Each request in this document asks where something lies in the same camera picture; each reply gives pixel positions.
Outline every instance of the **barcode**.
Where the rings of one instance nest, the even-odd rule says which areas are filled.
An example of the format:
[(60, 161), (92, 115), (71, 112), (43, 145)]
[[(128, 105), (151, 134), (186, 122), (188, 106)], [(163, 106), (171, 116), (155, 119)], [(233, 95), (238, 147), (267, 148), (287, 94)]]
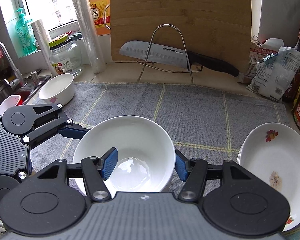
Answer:
[(275, 92), (280, 95), (282, 93), (282, 90), (280, 88), (276, 88)]
[(255, 90), (255, 92), (258, 92), (258, 91), (259, 91), (259, 88), (260, 88), (260, 87), (259, 87), (256, 83), (253, 83), (253, 84), (252, 84), (252, 89)]

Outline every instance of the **beige tile countertop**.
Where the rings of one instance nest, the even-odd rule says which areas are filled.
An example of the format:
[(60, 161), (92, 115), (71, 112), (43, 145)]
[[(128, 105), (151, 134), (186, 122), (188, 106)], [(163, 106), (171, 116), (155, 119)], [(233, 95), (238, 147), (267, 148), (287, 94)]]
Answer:
[[(142, 69), (142, 65), (136, 62), (121, 62), (121, 63), (107, 63), (106, 70), (102, 73), (93, 73), (90, 65), (84, 65), (83, 72), (74, 81), (92, 81), (92, 82), (137, 82), (137, 78)], [(180, 70), (180, 68), (169, 67), (163, 65), (168, 70)], [(41, 75), (50, 74), (49, 70), (43, 70)], [(207, 68), (203, 68), (200, 73), (193, 73), (194, 84), (202, 85), (210, 88), (220, 89), (227, 92), (249, 95), (254, 97), (260, 97), (259, 95), (246, 89), (245, 84), (237, 82), (235, 77), (230, 76), (226, 73), (212, 71)], [(146, 67), (140, 82), (151, 82), (151, 83), (174, 83), (174, 84), (191, 84), (189, 73), (169, 73), (158, 71), (149, 67)], [(30, 100), (29, 104), (32, 104), (38, 93)], [(298, 127), (296, 126), (293, 116), (291, 114), (291, 106), (285, 104), (290, 127), (293, 128), (300, 134)]]

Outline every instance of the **stainless steel sink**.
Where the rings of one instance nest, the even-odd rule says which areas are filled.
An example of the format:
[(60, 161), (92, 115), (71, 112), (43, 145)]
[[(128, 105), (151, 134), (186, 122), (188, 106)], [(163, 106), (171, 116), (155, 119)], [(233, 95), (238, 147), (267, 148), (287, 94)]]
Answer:
[(21, 95), (23, 105), (27, 104), (29, 100), (40, 90), (40, 88), (51, 78), (48, 76), (39, 77), (40, 83), (36, 86), (32, 79), (25, 79), (25, 85), (17, 90), (13, 90), (9, 85), (2, 85), (0, 87), (0, 104), (11, 95)]

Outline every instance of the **knife handle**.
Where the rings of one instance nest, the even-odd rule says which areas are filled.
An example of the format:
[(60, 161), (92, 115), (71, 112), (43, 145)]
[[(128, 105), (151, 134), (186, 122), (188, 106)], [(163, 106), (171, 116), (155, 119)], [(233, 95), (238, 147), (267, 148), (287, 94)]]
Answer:
[(228, 73), (234, 77), (237, 77), (240, 73), (240, 71), (235, 66), (221, 59), (208, 57), (191, 51), (188, 51), (188, 57), (190, 65), (192, 65), (193, 63), (198, 63), (206, 68)]

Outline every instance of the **gray cloth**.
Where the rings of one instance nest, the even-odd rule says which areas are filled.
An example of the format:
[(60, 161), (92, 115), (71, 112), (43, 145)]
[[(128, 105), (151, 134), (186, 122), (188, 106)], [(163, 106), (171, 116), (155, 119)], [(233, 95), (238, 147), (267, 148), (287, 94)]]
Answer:
[[(37, 99), (35, 103), (44, 102)], [(86, 128), (120, 115), (151, 119), (187, 158), (202, 158), (209, 164), (236, 161), (246, 136), (258, 125), (289, 125), (283, 104), (196, 85), (76, 82), (74, 98), (64, 111)], [(54, 136), (31, 151), (34, 169), (59, 158), (72, 163), (78, 143)], [(74, 181), (70, 185), (78, 189)], [(174, 172), (170, 190), (178, 194), (182, 186)], [(205, 194), (218, 186), (219, 181), (208, 181)]]

